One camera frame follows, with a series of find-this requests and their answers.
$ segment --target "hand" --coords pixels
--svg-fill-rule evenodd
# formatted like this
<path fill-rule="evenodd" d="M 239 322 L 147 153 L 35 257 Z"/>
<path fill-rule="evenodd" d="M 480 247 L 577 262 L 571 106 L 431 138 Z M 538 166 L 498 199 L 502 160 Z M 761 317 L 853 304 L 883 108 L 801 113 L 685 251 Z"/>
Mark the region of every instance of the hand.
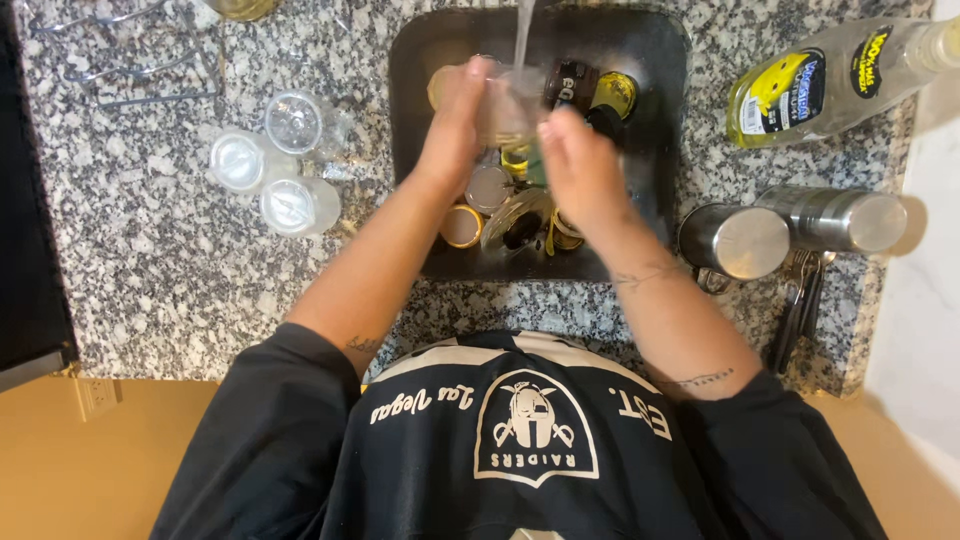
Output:
<path fill-rule="evenodd" d="M 550 193 L 564 218 L 588 239 L 616 223 L 641 221 L 627 197 L 613 143 L 583 116 L 568 107 L 554 110 L 538 134 Z"/>
<path fill-rule="evenodd" d="M 451 201 L 467 188 L 473 160 L 480 151 L 476 116 L 490 65 L 489 60 L 473 57 L 447 76 L 444 99 L 414 169 L 414 175 L 448 194 Z"/>

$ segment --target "metal cup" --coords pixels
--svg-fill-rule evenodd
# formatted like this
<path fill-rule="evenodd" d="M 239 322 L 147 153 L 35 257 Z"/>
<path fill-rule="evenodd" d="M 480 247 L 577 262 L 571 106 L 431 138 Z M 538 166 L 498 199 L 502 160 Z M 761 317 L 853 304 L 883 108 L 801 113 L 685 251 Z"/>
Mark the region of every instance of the metal cup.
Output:
<path fill-rule="evenodd" d="M 897 243 L 906 231 L 906 209 L 885 193 L 776 185 L 756 200 L 790 226 L 791 244 L 814 252 L 869 255 Z"/>
<path fill-rule="evenodd" d="M 786 222 L 757 207 L 704 205 L 684 219 L 677 236 L 681 256 L 710 294 L 722 294 L 731 281 L 748 282 L 770 274 L 790 251 Z"/>

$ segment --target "running water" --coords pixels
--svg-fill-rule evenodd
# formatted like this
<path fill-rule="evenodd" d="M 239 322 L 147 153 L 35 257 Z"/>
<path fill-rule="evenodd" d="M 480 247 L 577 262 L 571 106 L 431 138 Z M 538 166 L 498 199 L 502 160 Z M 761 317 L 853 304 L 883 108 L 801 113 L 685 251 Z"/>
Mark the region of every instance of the running water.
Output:
<path fill-rule="evenodd" d="M 514 81 L 520 82 L 523 62 L 527 56 L 527 35 L 534 16 L 536 0 L 516 0 L 516 46 L 514 47 Z"/>

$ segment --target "metal dish rack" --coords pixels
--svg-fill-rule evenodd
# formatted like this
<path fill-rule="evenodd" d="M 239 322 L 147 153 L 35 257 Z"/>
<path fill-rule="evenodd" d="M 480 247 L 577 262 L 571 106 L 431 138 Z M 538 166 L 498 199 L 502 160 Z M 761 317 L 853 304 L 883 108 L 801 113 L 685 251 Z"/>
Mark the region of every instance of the metal dish rack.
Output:
<path fill-rule="evenodd" d="M 152 65 L 149 67 L 134 68 L 129 67 L 128 65 L 114 65 L 106 69 L 101 69 L 93 73 L 79 73 L 74 67 L 74 64 L 67 60 L 68 53 L 64 50 L 64 46 L 60 43 L 60 40 L 65 38 L 64 32 L 70 30 L 74 27 L 79 27 L 82 25 L 99 25 L 102 28 L 109 29 L 113 25 L 135 19 L 147 15 L 149 13 L 159 12 L 163 6 L 167 3 L 171 4 L 171 8 L 176 14 L 177 19 L 183 24 L 183 28 L 189 36 L 190 47 L 187 51 L 181 56 L 167 62 L 159 63 L 157 65 Z M 92 103 L 96 105 L 98 109 L 111 109 L 122 107 L 126 105 L 145 105 L 150 103 L 158 103 L 164 101 L 175 101 L 180 99 L 190 99 L 190 98 L 203 98 L 203 97 L 213 97 L 219 95 L 223 91 L 223 84 L 220 80 L 219 74 L 212 68 L 210 62 L 207 60 L 200 39 L 197 37 L 197 29 L 193 21 L 187 14 L 184 12 L 183 8 L 179 6 L 176 0 L 157 0 L 149 6 L 127 14 L 123 14 L 115 17 L 105 17 L 100 18 L 94 14 L 89 14 L 69 22 L 64 22 L 61 24 L 55 24 L 53 26 L 43 26 L 41 22 L 41 15 L 34 16 L 30 22 L 27 24 L 27 28 L 31 31 L 34 36 L 47 36 L 45 39 L 48 43 L 53 44 L 54 50 L 57 52 L 57 55 L 60 59 L 60 65 L 63 66 L 63 72 L 60 74 L 61 77 L 68 83 L 74 83 L 80 85 L 80 88 L 83 89 L 84 94 L 87 98 L 90 99 Z M 204 76 L 206 81 L 204 81 L 204 88 L 209 87 L 207 82 L 211 82 L 213 85 L 213 90 L 211 91 L 187 91 L 184 93 L 172 93 L 168 95 L 161 96 L 152 96 L 152 97 L 143 97 L 143 98 L 133 98 L 133 99 L 124 99 L 117 101 L 110 101 L 104 103 L 97 92 L 94 91 L 94 84 L 98 80 L 105 79 L 110 76 L 127 76 L 133 77 L 136 80 L 144 80 L 151 75 L 155 75 L 159 72 L 170 70 L 178 65 L 185 64 L 192 59 L 199 58 L 200 65 L 203 67 Z"/>

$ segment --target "black t-shirt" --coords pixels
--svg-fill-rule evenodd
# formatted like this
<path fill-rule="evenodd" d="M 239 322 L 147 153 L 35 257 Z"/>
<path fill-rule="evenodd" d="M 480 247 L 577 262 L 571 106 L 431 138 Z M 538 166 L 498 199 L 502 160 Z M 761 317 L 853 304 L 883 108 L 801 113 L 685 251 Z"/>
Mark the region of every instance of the black t-shirt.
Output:
<path fill-rule="evenodd" d="M 575 344 L 495 331 L 361 397 L 342 353 L 284 324 L 236 358 L 152 538 L 318 537 L 885 535 L 823 417 L 766 373 L 673 405 Z"/>

